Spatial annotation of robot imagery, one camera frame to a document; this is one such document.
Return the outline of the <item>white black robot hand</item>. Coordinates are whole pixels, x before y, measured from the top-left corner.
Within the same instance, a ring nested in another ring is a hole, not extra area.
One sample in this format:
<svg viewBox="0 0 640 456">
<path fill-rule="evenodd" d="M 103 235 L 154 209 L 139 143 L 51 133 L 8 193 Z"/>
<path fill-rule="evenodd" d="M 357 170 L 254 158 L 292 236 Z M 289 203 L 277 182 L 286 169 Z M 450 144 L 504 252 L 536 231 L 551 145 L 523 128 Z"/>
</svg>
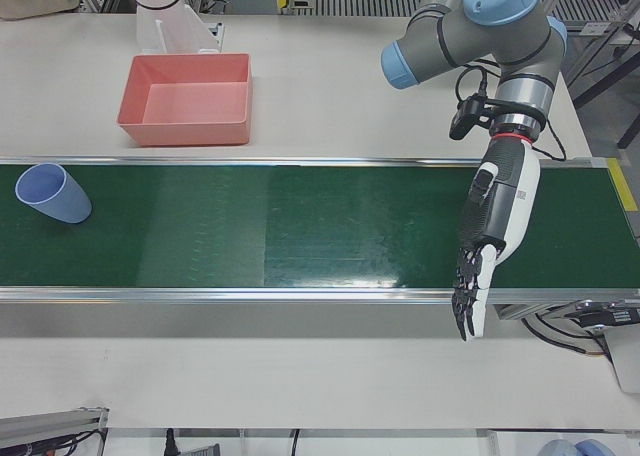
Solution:
<svg viewBox="0 0 640 456">
<path fill-rule="evenodd" d="M 539 178 L 540 162 L 530 140 L 515 133 L 491 138 L 471 182 L 458 232 L 451 304 L 463 340 L 484 334 L 493 273 L 524 239 Z"/>
</svg>

